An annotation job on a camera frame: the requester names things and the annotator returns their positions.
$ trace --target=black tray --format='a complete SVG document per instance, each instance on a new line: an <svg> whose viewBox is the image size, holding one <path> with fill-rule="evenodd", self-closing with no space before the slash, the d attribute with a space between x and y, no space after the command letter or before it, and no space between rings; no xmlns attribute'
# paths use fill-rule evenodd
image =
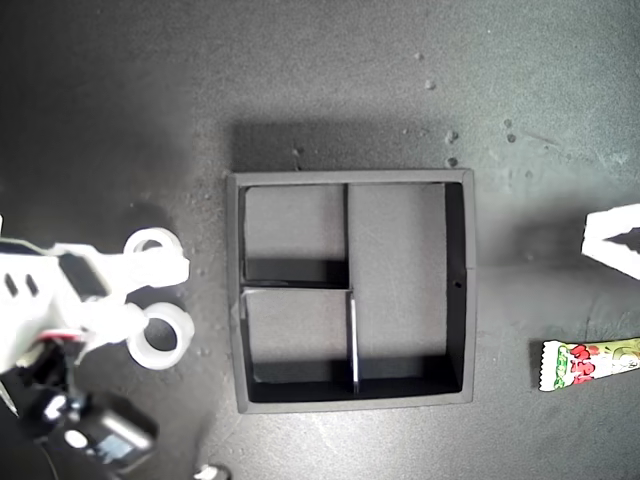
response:
<svg viewBox="0 0 640 480"><path fill-rule="evenodd" d="M232 175L227 222L241 413L471 400L471 171Z"/></svg>

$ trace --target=small debris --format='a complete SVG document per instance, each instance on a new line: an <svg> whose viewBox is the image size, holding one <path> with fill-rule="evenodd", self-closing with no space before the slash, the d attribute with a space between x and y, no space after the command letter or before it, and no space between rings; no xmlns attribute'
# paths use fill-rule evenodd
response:
<svg viewBox="0 0 640 480"><path fill-rule="evenodd" d="M458 139L458 137L459 137L458 132L456 132L454 130L449 130L447 132L447 134L444 136L444 140L448 144L452 144L453 142L455 142Z"/></svg>

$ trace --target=wire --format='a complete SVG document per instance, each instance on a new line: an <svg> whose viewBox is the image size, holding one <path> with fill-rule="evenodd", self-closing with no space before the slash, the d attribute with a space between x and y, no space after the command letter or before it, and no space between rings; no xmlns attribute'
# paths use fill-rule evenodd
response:
<svg viewBox="0 0 640 480"><path fill-rule="evenodd" d="M16 416L16 418L20 418L20 416L18 415L18 411L15 408L15 404L13 403L13 399L11 398L11 395L9 395L9 392L7 391L6 388L4 388L4 385L2 385L1 382L0 382L0 388L1 388L1 393L3 393L3 395L1 395L2 399L7 404L7 407L9 407L9 410L11 410L11 412ZM49 452L47 452L47 449L44 447L44 445L40 443L36 443L35 445L42 451L42 453L44 454L44 457L47 459L47 463L49 464L49 469L51 470L51 478L53 478L53 480L60 480L60 476L58 475L56 466L53 464L53 460L51 459L51 455L49 455Z"/></svg>
<svg viewBox="0 0 640 480"><path fill-rule="evenodd" d="M51 455L49 455L49 452L47 452L47 449L44 447L44 445L40 445L40 444L37 444L37 445L40 448L40 450L42 450L42 453L47 459L47 463L49 464L49 469L51 470L51 477L53 478L53 480L60 480L60 477L58 476L58 471L56 470L56 466L53 464L53 460L51 459Z"/></svg>

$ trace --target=screw hole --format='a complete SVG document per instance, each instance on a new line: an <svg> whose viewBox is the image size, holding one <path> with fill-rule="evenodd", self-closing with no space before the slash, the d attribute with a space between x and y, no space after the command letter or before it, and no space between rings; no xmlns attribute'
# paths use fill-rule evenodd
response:
<svg viewBox="0 0 640 480"><path fill-rule="evenodd" d="M13 281L13 278L11 278L11 275L9 275L8 273L4 276L4 284L7 286L7 289L9 290L9 293L11 294L12 297L15 297L18 295L18 287L16 287L16 283Z"/></svg>
<svg viewBox="0 0 640 480"><path fill-rule="evenodd" d="M27 275L27 287L29 287L29 291L33 297L37 297L38 293L40 293L40 289L31 275Z"/></svg>

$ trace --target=snack package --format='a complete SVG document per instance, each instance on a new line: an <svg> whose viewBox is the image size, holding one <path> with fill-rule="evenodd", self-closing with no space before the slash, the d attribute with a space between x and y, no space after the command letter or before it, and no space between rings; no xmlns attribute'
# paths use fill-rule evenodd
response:
<svg viewBox="0 0 640 480"><path fill-rule="evenodd" d="M584 383L640 367L640 338L598 343L544 342L540 390Z"/></svg>

